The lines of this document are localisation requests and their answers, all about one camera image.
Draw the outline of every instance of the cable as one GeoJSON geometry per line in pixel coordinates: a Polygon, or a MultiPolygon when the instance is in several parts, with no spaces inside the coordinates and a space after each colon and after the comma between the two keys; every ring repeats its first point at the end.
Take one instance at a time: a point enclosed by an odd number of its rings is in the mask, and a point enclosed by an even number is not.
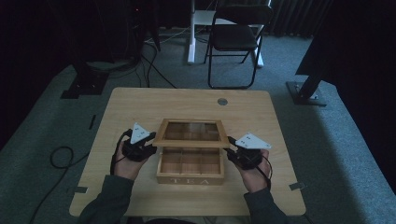
{"type": "Polygon", "coordinates": [[[144,79],[145,79],[145,82],[146,82],[146,85],[147,85],[147,79],[146,79],[146,66],[143,64],[143,62],[142,62],[142,67],[143,67],[143,77],[144,77],[144,79]]]}
{"type": "MultiPolygon", "coordinates": [[[[243,157],[245,157],[245,159],[247,159],[250,162],[250,164],[254,164],[254,162],[250,159],[249,156],[243,154],[243,157]]],[[[269,162],[267,158],[265,158],[265,160],[270,165],[270,174],[269,174],[270,176],[269,177],[264,173],[264,171],[258,165],[255,168],[256,168],[256,170],[258,170],[260,172],[260,174],[262,174],[262,176],[265,179],[265,182],[267,182],[268,189],[271,190],[271,178],[272,178],[273,170],[272,170],[271,162],[269,162]]]]}
{"type": "Polygon", "coordinates": [[[111,157],[111,164],[110,164],[110,174],[111,174],[111,175],[114,175],[114,168],[115,168],[116,163],[119,162],[119,161],[122,161],[123,159],[126,158],[126,157],[124,156],[124,157],[122,157],[121,159],[117,160],[117,153],[119,152],[119,147],[120,147],[122,138],[123,138],[124,136],[131,137],[131,136],[132,136],[132,129],[128,129],[127,131],[125,131],[124,133],[122,133],[122,135],[121,135],[120,138],[119,138],[119,141],[117,142],[116,149],[114,150],[114,154],[113,154],[113,156],[111,157]]]}
{"type": "Polygon", "coordinates": [[[129,62],[126,64],[122,64],[122,65],[112,67],[112,68],[97,68],[92,65],[89,65],[89,67],[93,71],[99,71],[99,72],[108,72],[108,73],[124,72],[124,71],[130,70],[131,68],[137,67],[139,62],[140,62],[140,60],[133,58],[133,59],[130,59],[129,62]]]}
{"type": "Polygon", "coordinates": [[[310,223],[310,224],[315,224],[311,218],[309,218],[309,216],[307,214],[303,214],[303,216],[306,218],[306,220],[310,223]]]}
{"type": "Polygon", "coordinates": [[[201,38],[201,37],[198,37],[198,36],[195,37],[195,40],[197,40],[200,43],[204,43],[204,44],[207,44],[207,42],[208,42],[207,39],[201,38]]]}
{"type": "Polygon", "coordinates": [[[149,88],[149,71],[150,71],[151,67],[153,67],[153,68],[155,69],[155,71],[157,71],[157,73],[158,73],[167,83],[169,83],[169,85],[171,85],[173,88],[177,89],[177,87],[176,87],[171,81],[169,81],[169,80],[168,80],[168,79],[167,79],[167,78],[166,78],[166,77],[154,66],[154,64],[153,64],[155,58],[157,57],[157,49],[156,49],[154,46],[152,46],[152,45],[150,45],[150,44],[148,44],[148,43],[145,43],[145,44],[148,45],[148,46],[150,46],[150,47],[152,47],[152,48],[154,49],[154,57],[152,58],[151,62],[150,62],[145,56],[142,55],[142,58],[143,58],[144,60],[146,60],[146,61],[149,63],[148,75],[147,75],[147,79],[146,79],[147,84],[148,84],[148,88],[149,88]]]}
{"type": "MultiPolygon", "coordinates": [[[[142,64],[143,66],[143,72],[145,71],[145,65],[140,61],[139,65],[142,64]]],[[[137,69],[134,70],[134,73],[136,74],[137,78],[139,78],[139,87],[142,88],[142,78],[139,76],[137,73],[137,69]]]]}
{"type": "Polygon", "coordinates": [[[120,73],[120,74],[114,74],[114,76],[111,76],[111,77],[109,77],[108,79],[117,79],[117,78],[121,78],[121,77],[126,77],[126,76],[132,74],[133,72],[136,72],[137,69],[139,68],[139,66],[140,66],[141,64],[142,64],[142,61],[139,60],[138,63],[137,63],[137,65],[134,67],[133,70],[130,70],[130,71],[128,71],[128,70],[125,70],[125,71],[116,71],[115,73],[120,73]]]}
{"type": "Polygon", "coordinates": [[[78,164],[79,162],[81,162],[82,160],[84,160],[85,158],[88,157],[88,155],[90,155],[90,153],[85,154],[83,157],[81,157],[79,160],[77,160],[76,162],[73,162],[74,159],[74,151],[71,147],[57,147],[55,148],[49,157],[49,162],[52,165],[52,167],[56,168],[56,169],[60,169],[60,170],[64,170],[64,173],[61,175],[61,177],[59,178],[59,180],[55,183],[55,185],[52,186],[52,188],[47,192],[47,194],[44,196],[44,198],[41,200],[41,202],[38,204],[38,206],[35,208],[35,211],[32,214],[32,217],[30,218],[29,223],[32,224],[35,221],[35,216],[38,213],[38,210],[40,209],[41,205],[44,203],[44,201],[47,200],[47,198],[50,196],[50,194],[56,189],[56,187],[58,187],[58,185],[61,183],[61,181],[64,179],[64,176],[67,174],[67,171],[69,170],[69,168],[71,168],[72,166],[78,164]],[[70,152],[70,159],[67,163],[67,165],[65,166],[60,166],[55,164],[55,162],[53,161],[53,157],[55,155],[55,153],[57,153],[58,151],[60,151],[61,149],[67,149],[70,152]]]}
{"type": "MultiPolygon", "coordinates": [[[[175,38],[175,37],[178,36],[178,35],[182,35],[182,34],[185,33],[189,28],[190,28],[190,26],[187,27],[187,28],[185,28],[185,29],[183,29],[182,31],[180,31],[180,32],[177,33],[177,34],[174,34],[174,35],[169,36],[167,39],[161,41],[160,43],[161,43],[161,44],[162,44],[162,43],[165,43],[165,42],[167,42],[168,40],[170,40],[170,39],[172,39],[172,38],[175,38]]],[[[154,42],[152,42],[151,40],[152,40],[152,38],[146,40],[145,43],[148,43],[148,44],[154,43],[154,42]]]]}

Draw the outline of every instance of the chair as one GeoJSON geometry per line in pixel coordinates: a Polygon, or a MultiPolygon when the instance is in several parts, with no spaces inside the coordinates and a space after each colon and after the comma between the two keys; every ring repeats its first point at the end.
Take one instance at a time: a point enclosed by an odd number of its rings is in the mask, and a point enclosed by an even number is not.
{"type": "Polygon", "coordinates": [[[267,25],[273,16],[273,10],[265,5],[231,5],[219,7],[212,21],[212,27],[207,43],[206,58],[209,57],[209,72],[207,84],[212,89],[238,90],[249,88],[256,76],[256,68],[262,47],[262,36],[264,26],[267,25]],[[230,21],[233,24],[218,23],[219,19],[230,21]],[[249,25],[258,25],[258,32],[254,34],[249,25]],[[218,51],[246,51],[246,54],[220,54],[214,55],[213,48],[218,51]],[[253,75],[250,83],[246,86],[213,86],[212,76],[212,57],[214,56],[244,56],[241,63],[245,61],[250,52],[257,50],[254,61],[253,75]]]}

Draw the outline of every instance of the metal stand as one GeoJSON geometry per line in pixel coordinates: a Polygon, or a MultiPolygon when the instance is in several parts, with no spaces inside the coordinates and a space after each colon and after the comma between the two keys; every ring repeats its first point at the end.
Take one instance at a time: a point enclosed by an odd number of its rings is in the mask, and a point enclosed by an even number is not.
{"type": "Polygon", "coordinates": [[[306,98],[301,94],[301,89],[304,85],[303,82],[286,82],[286,85],[288,86],[291,98],[296,105],[327,105],[318,89],[316,89],[310,97],[306,98]]]}
{"type": "Polygon", "coordinates": [[[78,75],[71,84],[69,90],[62,93],[61,99],[78,99],[80,95],[100,95],[106,85],[108,73],[90,72],[90,79],[83,80],[84,76],[78,75]]]}

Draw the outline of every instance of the wooden table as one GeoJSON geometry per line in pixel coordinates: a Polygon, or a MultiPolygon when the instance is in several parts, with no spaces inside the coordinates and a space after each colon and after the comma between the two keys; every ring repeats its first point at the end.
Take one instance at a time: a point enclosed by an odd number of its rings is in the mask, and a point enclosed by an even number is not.
{"type": "MultiPolygon", "coordinates": [[[[305,212],[301,192],[290,189],[297,180],[268,92],[116,88],[78,183],[88,190],[75,193],[72,216],[79,216],[100,193],[121,134],[135,122],[157,132],[163,119],[221,119],[227,135],[235,139],[251,132],[268,142],[273,146],[269,159],[276,204],[288,216],[305,212]],[[220,105],[218,99],[226,99],[227,105],[220,105]]],[[[230,161],[224,161],[222,186],[164,185],[156,179],[158,154],[141,169],[126,216],[248,216],[243,198],[247,190],[230,161]]]]}

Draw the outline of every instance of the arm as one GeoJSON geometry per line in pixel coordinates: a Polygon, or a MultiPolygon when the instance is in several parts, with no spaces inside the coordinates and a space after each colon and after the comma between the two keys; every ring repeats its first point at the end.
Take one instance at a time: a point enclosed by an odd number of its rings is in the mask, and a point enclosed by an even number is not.
{"type": "Polygon", "coordinates": [[[114,175],[107,175],[102,192],[90,202],[79,216],[78,223],[114,224],[128,209],[134,180],[146,161],[124,159],[120,144],[114,175]]]}
{"type": "MultiPolygon", "coordinates": [[[[262,150],[262,155],[268,159],[269,152],[262,150]]],[[[260,169],[268,176],[270,166],[266,160],[259,164],[260,169]]],[[[265,178],[256,169],[242,170],[236,166],[242,176],[248,193],[244,195],[250,212],[252,224],[263,223],[289,223],[286,215],[276,206],[270,190],[267,188],[265,178]]]]}
{"type": "Polygon", "coordinates": [[[84,208],[78,223],[116,223],[128,209],[133,185],[131,179],[107,175],[102,192],[84,208]]]}

